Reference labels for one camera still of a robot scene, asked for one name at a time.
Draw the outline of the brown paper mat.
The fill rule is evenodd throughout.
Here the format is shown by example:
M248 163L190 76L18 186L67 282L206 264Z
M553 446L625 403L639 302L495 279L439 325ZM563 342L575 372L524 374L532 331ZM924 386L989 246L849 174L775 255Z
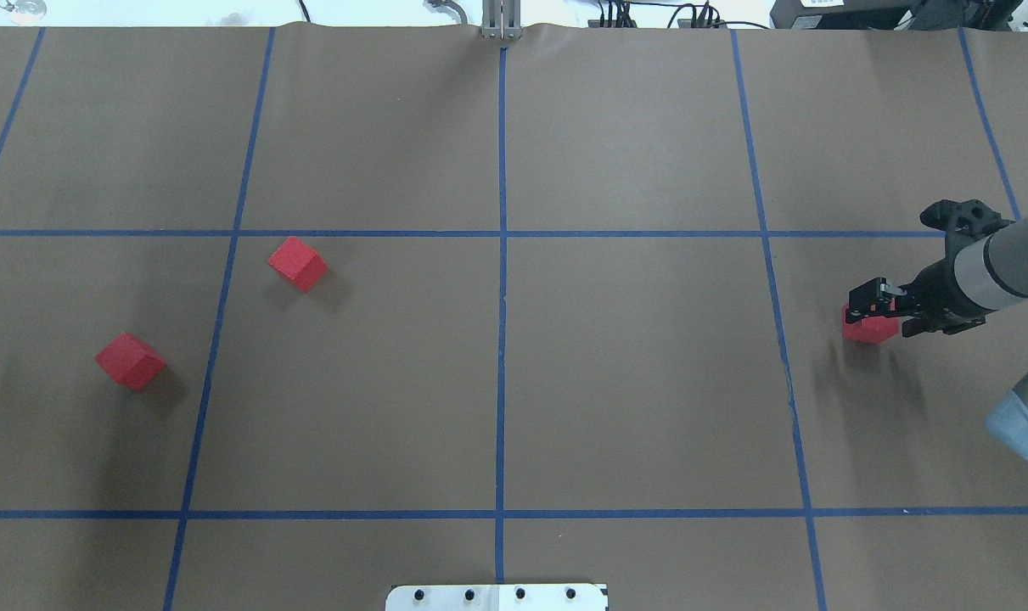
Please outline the brown paper mat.
M1028 301L840 332L941 199L1028 34L0 27L0 610L1028 610Z

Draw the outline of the aluminium frame post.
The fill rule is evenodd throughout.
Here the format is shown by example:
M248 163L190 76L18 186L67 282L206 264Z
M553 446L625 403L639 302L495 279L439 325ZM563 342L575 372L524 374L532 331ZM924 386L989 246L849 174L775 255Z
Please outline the aluminium frame post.
M484 0L481 3L481 35L494 42L514 42L522 37L522 1Z

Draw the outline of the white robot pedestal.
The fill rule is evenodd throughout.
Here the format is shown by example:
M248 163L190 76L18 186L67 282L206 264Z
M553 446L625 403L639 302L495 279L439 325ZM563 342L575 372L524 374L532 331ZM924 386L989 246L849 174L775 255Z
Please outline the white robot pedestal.
M592 583L404 585L386 610L609 610L605 585Z

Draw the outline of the red block two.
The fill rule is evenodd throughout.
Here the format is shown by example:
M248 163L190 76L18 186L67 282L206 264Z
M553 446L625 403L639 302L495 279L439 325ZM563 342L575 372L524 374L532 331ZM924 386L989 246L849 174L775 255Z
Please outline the red block two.
M329 268L319 252L296 236L286 237L267 263L303 294L309 293Z

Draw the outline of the black power box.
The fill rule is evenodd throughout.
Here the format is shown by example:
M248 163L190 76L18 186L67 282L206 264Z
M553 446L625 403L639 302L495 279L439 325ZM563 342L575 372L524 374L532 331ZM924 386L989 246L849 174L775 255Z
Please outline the black power box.
M914 1L774 1L775 30L894 30Z

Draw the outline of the red block three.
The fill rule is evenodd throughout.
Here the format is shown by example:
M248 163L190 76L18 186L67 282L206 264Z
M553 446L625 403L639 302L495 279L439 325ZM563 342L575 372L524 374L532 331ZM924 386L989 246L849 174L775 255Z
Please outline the red block three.
M900 321L894 317L866 317L848 321L849 306L842 309L842 337L844 340L865 345L879 345L900 334Z

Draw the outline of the red block one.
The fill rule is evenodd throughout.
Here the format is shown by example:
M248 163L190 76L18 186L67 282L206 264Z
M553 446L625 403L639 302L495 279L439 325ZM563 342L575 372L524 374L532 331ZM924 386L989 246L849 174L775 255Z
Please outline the red block one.
M150 345L127 332L114 337L94 361L115 383L142 391L166 370L166 359Z

